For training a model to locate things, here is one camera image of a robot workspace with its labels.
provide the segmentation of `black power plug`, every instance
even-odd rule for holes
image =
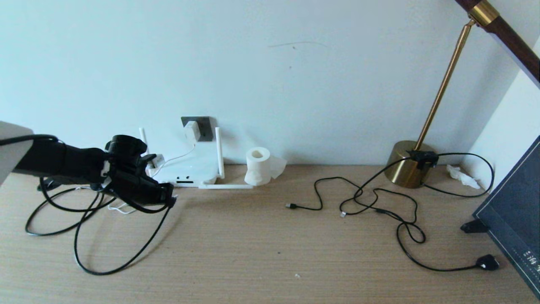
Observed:
[[[481,256],[476,260],[476,266],[484,269],[484,270],[497,270],[499,269],[499,262],[495,259],[494,256],[491,254]]]

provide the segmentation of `black cord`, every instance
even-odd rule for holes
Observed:
[[[479,156],[479,155],[476,155],[476,154],[473,154],[473,153],[441,153],[441,154],[438,154],[438,156],[446,156],[446,155],[472,155],[472,156],[476,156],[476,157],[479,157],[480,159],[482,159],[486,164],[488,164],[489,166],[489,169],[491,171],[491,181],[490,181],[490,184],[489,184],[489,187],[481,194],[477,194],[477,195],[461,195],[461,194],[456,194],[456,193],[451,193],[451,192],[448,192],[448,191],[444,191],[444,190],[440,190],[440,189],[437,189],[437,188],[434,188],[434,187],[431,187],[429,185],[426,185],[425,183],[422,183],[421,185],[423,186],[426,186],[427,188],[429,189],[432,189],[432,190],[435,190],[435,191],[439,191],[439,192],[442,192],[442,193],[446,193],[446,194],[450,194],[450,195],[455,195],[455,196],[460,196],[460,197],[478,197],[478,196],[482,196],[484,194],[486,194],[492,187],[493,187],[493,183],[494,183],[494,180],[495,180],[495,172],[493,170],[493,167],[491,166],[491,164],[486,160],[484,159],[483,157]],[[322,178],[322,179],[318,179],[315,181],[315,183],[313,184],[313,187],[315,188],[315,193],[317,195],[317,197],[319,198],[319,202],[320,202],[320,207],[318,208],[309,208],[309,207],[304,207],[304,206],[298,206],[297,204],[287,204],[287,207],[288,208],[291,208],[291,209],[295,209],[295,208],[300,208],[300,209],[307,209],[307,210],[322,210],[323,208],[323,201],[322,201],[322,197],[321,197],[321,194],[319,193],[319,190],[317,189],[317,184],[321,181],[326,181],[326,180],[336,180],[336,179],[341,179],[341,180],[344,180],[346,182],[348,182],[349,184],[355,186],[357,188],[356,192],[354,193],[353,197],[349,198],[349,199],[346,199],[344,200],[343,202],[341,202],[341,204],[339,205],[339,210],[341,211],[341,214],[342,216],[345,216],[345,215],[355,215],[355,214],[360,214],[364,211],[366,211],[367,209],[374,209],[377,213],[381,213],[381,214],[386,214],[390,217],[392,217],[393,219],[397,220],[400,222],[400,224],[397,226],[396,228],[396,238],[397,238],[397,242],[398,244],[400,245],[401,249],[403,250],[403,252],[407,255],[407,257],[413,261],[415,264],[425,268],[425,269],[428,269],[428,270],[433,270],[433,271],[436,271],[436,272],[455,272],[455,271],[461,271],[461,270],[468,270],[468,269],[473,269],[473,268],[482,268],[482,266],[478,263],[477,261],[477,264],[475,265],[472,265],[472,266],[466,266],[466,267],[459,267],[459,268],[450,268],[450,269],[439,269],[439,268],[434,268],[434,267],[430,267],[430,266],[426,266],[424,264],[422,264],[421,262],[419,262],[417,259],[415,259],[408,251],[407,249],[405,248],[405,246],[403,245],[403,242],[401,241],[401,237],[400,237],[400,229],[401,227],[405,226],[405,228],[407,229],[407,233],[409,234],[409,237],[416,243],[418,244],[422,244],[422,243],[425,243],[426,242],[426,234],[424,233],[424,231],[416,224],[416,220],[417,220],[417,211],[418,211],[418,203],[416,202],[416,200],[414,198],[412,198],[411,196],[409,195],[406,195],[406,194],[403,194],[403,193],[399,193],[399,192],[394,192],[394,191],[390,191],[390,190],[386,190],[386,189],[382,189],[382,188],[375,188],[373,189],[373,193],[375,194],[375,200],[371,203],[371,204],[364,204],[364,203],[361,203],[360,201],[358,201],[358,198],[360,196],[362,196],[363,194],[363,189],[364,187],[369,184],[373,179],[375,179],[377,176],[379,176],[381,173],[383,173],[384,171],[388,170],[390,167],[396,165],[397,163],[399,162],[402,162],[404,160],[408,160],[408,159],[411,159],[411,157],[406,157],[406,158],[403,158],[403,159],[400,159],[400,160],[397,160],[391,164],[388,164],[386,167],[384,167],[383,169],[381,169],[379,172],[377,172],[375,175],[373,175],[370,179],[368,179],[364,184],[362,184],[361,186],[358,186],[357,184],[355,184],[354,182],[344,178],[344,177],[341,177],[341,176],[334,176],[334,177],[325,177],[325,178]],[[400,196],[403,196],[403,197],[406,197],[408,199],[410,199],[411,201],[414,202],[414,205],[415,205],[415,208],[414,208],[414,219],[412,221],[406,221],[404,220],[401,216],[399,216],[398,214],[390,211],[390,210],[385,210],[385,209],[382,209],[382,208],[376,208],[374,207],[375,203],[378,201],[379,199],[379,195],[377,194],[377,191],[385,191],[385,192],[388,192],[388,193],[391,193],[391,194],[395,194],[395,195],[400,195]],[[349,202],[349,201],[354,201],[356,204],[358,205],[361,205],[363,206],[362,209],[360,209],[359,211],[357,212],[353,212],[353,213],[347,213],[345,211],[343,211],[343,206],[345,205],[345,203]],[[416,229],[420,235],[421,235],[421,238],[420,239],[417,239],[414,237],[414,235],[412,234],[411,232],[411,228],[414,228]]]
[[[77,241],[78,241],[78,237],[79,237],[80,227],[82,226],[83,222],[85,222],[86,220],[91,218],[98,210],[100,210],[100,209],[108,206],[110,203],[112,203],[116,199],[116,197],[114,197],[111,200],[103,203],[103,199],[104,199],[105,195],[101,194],[101,199],[99,200],[99,203],[97,204],[97,207],[93,208],[94,204],[98,201],[99,194],[100,194],[100,193],[98,193],[98,194],[96,194],[96,197],[92,200],[92,203],[90,204],[90,206],[88,208],[86,208],[86,209],[65,208],[65,207],[62,207],[62,206],[56,204],[52,199],[59,196],[59,195],[63,195],[65,193],[74,191],[74,190],[76,190],[76,188],[70,188],[70,189],[67,189],[67,190],[64,190],[64,191],[60,191],[60,192],[58,192],[58,193],[56,193],[56,194],[54,194],[52,196],[49,196],[47,191],[46,191],[46,186],[45,186],[45,183],[44,183],[44,180],[43,180],[42,177],[39,179],[39,184],[40,184],[40,187],[41,187],[41,190],[42,190],[42,194],[45,197],[45,201],[43,203],[41,203],[32,212],[32,214],[28,218],[28,220],[26,221],[26,225],[25,225],[25,231],[28,234],[34,235],[34,236],[48,236],[48,235],[61,234],[61,233],[67,232],[67,231],[69,231],[69,230],[71,230],[73,228],[76,228],[76,230],[75,230],[75,240],[74,240],[74,243],[73,243],[73,251],[75,253],[75,260],[77,261],[77,264],[85,272],[87,272],[89,274],[92,274],[92,275],[109,275],[109,274],[117,273],[117,272],[125,269],[127,266],[129,266],[139,255],[141,255],[141,253],[146,249],[146,247],[148,247],[148,245],[152,242],[154,237],[157,235],[159,229],[163,225],[163,222],[167,218],[167,215],[168,215],[169,211],[174,206],[174,203],[168,203],[168,204],[165,204],[163,207],[161,207],[159,209],[153,210],[153,209],[143,208],[143,207],[139,206],[138,204],[134,203],[131,200],[126,200],[125,202],[127,204],[129,204],[133,208],[135,208],[137,210],[140,210],[142,212],[145,212],[145,213],[157,213],[157,212],[160,212],[160,211],[162,211],[164,209],[166,209],[166,211],[165,211],[165,214],[163,215],[163,217],[161,218],[161,221],[159,222],[156,230],[152,234],[152,236],[149,238],[149,240],[144,244],[144,246],[141,248],[141,250],[139,250],[139,252],[135,256],[133,256],[125,264],[123,264],[122,266],[120,266],[118,268],[115,268],[115,269],[107,271],[107,272],[97,272],[97,271],[90,270],[90,269],[86,268],[80,261],[78,248],[77,248],[77,243],[78,243]],[[113,192],[115,195],[117,195],[117,197],[119,199],[123,200],[123,198],[121,196],[119,196],[117,193],[115,193],[114,191],[111,191],[111,192]],[[71,225],[71,226],[69,226],[67,228],[64,228],[62,230],[59,230],[59,231],[55,231],[55,232],[51,232],[51,233],[36,233],[36,232],[31,231],[30,230],[30,225],[31,225],[31,222],[32,222],[33,218],[39,213],[39,211],[41,211],[46,206],[47,203],[52,205],[55,208],[58,208],[60,210],[64,210],[64,211],[67,211],[67,212],[83,212],[83,216],[81,217],[81,220],[79,222],[77,222],[77,223],[75,223],[75,224],[73,224],[73,225]]]
[[[385,210],[385,209],[382,209],[382,208],[375,208],[375,207],[372,207],[376,202],[377,200],[379,199],[379,196],[377,194],[377,190],[381,190],[381,191],[385,191],[385,192],[388,192],[388,193],[392,193],[392,194],[396,194],[396,195],[400,195],[400,196],[403,196],[403,197],[406,197],[408,199],[410,199],[413,203],[414,203],[414,219],[412,221],[406,221],[404,220],[402,217],[400,217],[399,215],[395,214],[394,212],[391,212],[390,210]],[[421,262],[419,262],[417,259],[415,259],[408,251],[407,249],[405,248],[405,246],[403,245],[403,242],[401,241],[401,238],[400,238],[400,228],[405,226],[405,228],[407,229],[407,233],[409,234],[409,237],[416,243],[418,244],[423,244],[426,242],[426,234],[424,233],[424,231],[422,230],[422,228],[420,228],[417,224],[416,224],[416,220],[417,220],[417,211],[418,211],[418,202],[416,202],[416,200],[412,197],[410,197],[409,195],[407,194],[403,194],[403,193],[399,193],[399,192],[394,192],[394,191],[390,191],[390,190],[386,190],[386,189],[382,189],[382,188],[375,188],[373,189],[373,193],[375,194],[375,201],[373,201],[373,203],[371,203],[371,205],[368,206],[368,208],[373,208],[375,209],[375,211],[377,213],[381,213],[381,214],[386,214],[390,217],[392,217],[393,219],[395,220],[398,220],[400,221],[401,223],[399,225],[397,225],[397,228],[396,228],[396,238],[397,238],[397,242],[399,243],[401,249],[403,250],[403,252],[407,255],[407,257],[413,261],[415,264],[417,264],[418,266],[421,266],[425,269],[429,269],[429,270],[433,270],[433,271],[436,271],[436,272],[455,272],[455,271],[461,271],[461,270],[468,270],[468,269],[473,269],[473,268],[478,268],[479,266],[478,265],[472,265],[472,266],[466,266],[466,267],[458,267],[458,268],[450,268],[450,269],[440,269],[440,268],[434,268],[434,267],[429,267],[429,266],[426,266],[424,264],[422,264]],[[420,232],[420,235],[422,236],[421,239],[416,239],[414,237],[414,235],[412,234],[411,230],[410,230],[410,227],[413,227],[415,228],[418,232]]]
[[[353,183],[352,181],[344,178],[344,177],[341,177],[341,176],[334,176],[334,177],[325,177],[325,178],[322,178],[322,179],[318,179],[315,181],[315,183],[313,183],[313,187],[315,188],[315,193],[317,194],[317,197],[319,198],[319,203],[320,203],[320,207],[318,208],[310,208],[310,207],[304,207],[304,206],[300,206],[298,204],[287,204],[287,208],[290,208],[290,209],[307,209],[307,210],[313,210],[313,211],[318,211],[318,210],[322,210],[322,206],[323,206],[323,202],[322,202],[322,197],[321,197],[321,194],[319,193],[319,190],[317,189],[317,184],[321,181],[325,181],[325,180],[335,180],[335,179],[341,179],[341,180],[344,180],[348,183],[350,183],[351,185],[355,186],[358,188],[358,190],[356,191],[356,193],[354,194],[353,197],[351,197],[350,199],[347,199],[347,200],[344,200],[343,202],[341,202],[339,208],[340,208],[340,211],[343,212],[342,210],[342,207],[343,205],[348,202],[348,201],[351,201],[353,200],[355,197],[358,197],[360,195],[362,195],[363,193],[363,188],[369,184],[373,179],[375,179],[377,176],[379,176],[381,173],[383,173],[384,171],[388,170],[390,167],[392,167],[393,165],[397,164],[397,163],[400,163],[402,161],[405,161],[405,160],[409,160],[410,157],[405,157],[405,158],[402,158],[400,160],[397,160],[395,162],[392,162],[390,164],[388,164],[386,167],[382,168],[382,170],[380,170],[379,172],[377,172],[375,175],[373,175],[370,179],[368,179],[362,186],[358,186],[357,184]]]
[[[4,140],[0,140],[0,146],[5,146],[7,144],[23,142],[23,141],[31,141],[31,140],[58,141],[58,138],[54,135],[47,135],[47,134],[24,135],[24,136],[18,136],[18,137],[12,137],[12,138],[6,138]]]
[[[491,164],[487,160],[485,160],[484,157],[481,157],[481,156],[476,155],[474,153],[441,153],[441,154],[439,154],[439,156],[446,156],[446,155],[472,155],[472,156],[476,156],[476,157],[480,158],[481,160],[483,160],[486,164],[488,164],[489,170],[491,171],[491,182],[489,183],[489,187],[484,192],[482,192],[480,194],[462,195],[462,194],[457,194],[457,193],[452,193],[452,192],[440,190],[440,189],[437,189],[437,188],[432,187],[430,185],[427,185],[427,184],[425,184],[423,182],[421,183],[421,185],[423,185],[426,188],[429,188],[431,190],[435,190],[435,191],[438,191],[438,192],[442,192],[442,193],[449,194],[449,195],[455,195],[455,196],[459,196],[459,197],[479,197],[479,196],[482,196],[482,195],[486,194],[489,190],[491,190],[491,188],[493,187],[493,182],[495,181],[495,171],[493,170],[493,167],[491,166]]]
[[[121,196],[119,193],[117,193],[116,191],[114,191],[113,189],[110,189],[110,192],[112,192],[116,197],[118,197],[120,200],[124,201],[126,204],[130,205],[131,207],[135,208],[136,210],[140,211],[140,212],[143,212],[143,213],[148,213],[148,214],[153,214],[153,213],[158,213],[158,212],[161,212],[163,210],[165,210],[168,205],[165,204],[163,205],[163,207],[161,208],[158,208],[158,209],[148,209],[148,208],[144,208],[144,207],[141,207],[141,205],[133,202],[132,200],[126,198],[126,197],[123,197]]]
[[[101,208],[104,208],[106,207],[107,205],[99,205],[91,210],[88,210],[88,209],[71,209],[71,208],[66,208],[66,207],[63,207],[63,206],[60,206],[58,205],[57,203],[55,203],[51,197],[48,195],[47,193],[47,187],[45,185],[45,181],[43,179],[43,177],[40,177],[39,178],[39,187],[41,188],[41,193],[43,194],[43,196],[45,197],[45,201],[49,204],[51,204],[52,206],[60,209],[60,210],[63,210],[63,211],[67,211],[67,212],[86,212],[86,211],[96,211],[96,210],[99,210]]]
[[[95,201],[93,201],[90,206],[88,207],[88,210],[92,209],[92,206],[94,205]],[[82,222],[83,222],[83,219],[86,217],[86,214],[88,213],[88,210],[83,214],[83,217],[81,218],[81,221],[78,223],[77,225],[77,230],[75,230],[75,241],[73,243],[73,251],[75,252],[75,260],[77,261],[77,264],[87,273],[89,274],[93,274],[93,275],[109,275],[109,274],[113,274],[113,273],[117,273],[121,270],[123,270],[124,268],[126,268],[129,264],[131,264],[131,262],[133,262],[141,253],[143,253],[144,249],[146,249],[146,247],[150,244],[150,242],[152,242],[152,240],[154,239],[154,237],[156,236],[156,234],[158,234],[158,231],[159,229],[161,228],[161,225],[163,224],[163,222],[165,221],[165,218],[167,217],[167,214],[168,212],[171,210],[171,208],[173,207],[173,204],[168,204],[165,206],[167,208],[167,210],[165,211],[165,214],[163,215],[163,217],[161,218],[161,221],[159,222],[159,225],[158,227],[156,228],[156,230],[154,231],[154,233],[152,234],[152,236],[150,237],[150,239],[146,242],[146,244],[144,244],[144,246],[139,250],[139,252],[133,256],[129,261],[127,261],[125,264],[123,264],[122,266],[118,267],[118,268],[115,268],[113,270],[110,270],[110,271],[107,271],[107,272],[97,272],[97,271],[94,271],[94,270],[90,270],[88,268],[86,268],[80,261],[79,259],[79,252],[77,250],[77,240],[79,238],[79,231],[80,231],[80,227],[82,225]]]
[[[61,196],[63,194],[66,194],[66,193],[69,193],[71,191],[74,191],[74,190],[77,190],[77,188],[70,188],[70,189],[67,189],[67,190],[64,190],[64,191],[61,191],[61,192],[58,192],[54,195],[52,195],[50,198],[51,199],[54,199],[55,197],[57,196]],[[103,198],[105,196],[102,194],[102,198],[101,200],[99,201],[99,206],[101,206],[101,203],[103,202]],[[113,197],[111,200],[105,202],[105,205],[109,205],[110,203],[112,203],[113,201],[116,200],[116,197]],[[30,226],[32,225],[32,221],[33,221],[33,218],[48,204],[49,202],[47,200],[45,200],[43,203],[41,203],[33,212],[32,214],[28,217],[28,220],[26,221],[26,225],[24,226],[24,231],[26,231],[26,233],[28,233],[29,235],[33,235],[33,236],[50,236],[50,235],[58,235],[58,234],[62,234],[64,232],[68,232],[72,229],[74,229],[80,222],[77,222],[67,228],[64,228],[62,230],[58,230],[58,231],[55,231],[55,232],[48,232],[48,233],[38,233],[38,232],[34,232],[30,229]],[[92,216],[94,216],[94,214],[96,213],[97,210],[94,210],[92,211],[87,217],[85,217],[84,219],[82,219],[82,221],[86,221],[88,220],[89,218],[91,218]]]

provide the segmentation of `white power adapter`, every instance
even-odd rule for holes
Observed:
[[[190,144],[196,144],[201,138],[199,124],[196,121],[190,121],[184,126],[184,134]]]

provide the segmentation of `desk surface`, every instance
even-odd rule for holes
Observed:
[[[176,206],[138,262],[109,276],[86,274],[75,264],[74,232],[26,235],[26,219],[43,198],[35,191],[35,177],[11,174],[0,188],[0,299],[99,304],[537,302],[487,234],[459,230],[484,198],[403,189],[384,176],[368,187],[401,191],[418,201],[418,224],[428,241],[417,245],[403,237],[418,259],[441,268],[459,267],[492,253],[501,263],[495,272],[436,273],[413,264],[397,244],[397,221],[373,211],[339,217],[339,203],[354,191],[342,181],[320,184],[326,200],[322,211],[284,207],[317,206],[316,179],[344,176],[361,183],[379,169],[289,166],[277,180],[253,190],[178,189]],[[228,166],[226,173],[226,182],[241,182],[245,166]],[[430,183],[474,192],[446,177],[443,168],[435,169]],[[92,198],[89,190],[81,190],[58,202],[82,207]],[[364,199],[373,198],[368,192]],[[405,199],[382,194],[377,205],[406,218],[413,215]],[[46,208],[34,228],[52,231],[79,216]],[[100,271],[121,265],[146,242],[160,218],[161,214],[98,212],[82,227],[83,262]]]

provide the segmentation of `wall socket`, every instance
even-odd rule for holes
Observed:
[[[210,124],[209,116],[183,116],[181,119],[183,127],[185,127],[190,121],[197,122],[199,125],[199,131],[201,133],[201,137],[199,138],[200,142],[214,140],[214,134],[212,133],[212,126]]]

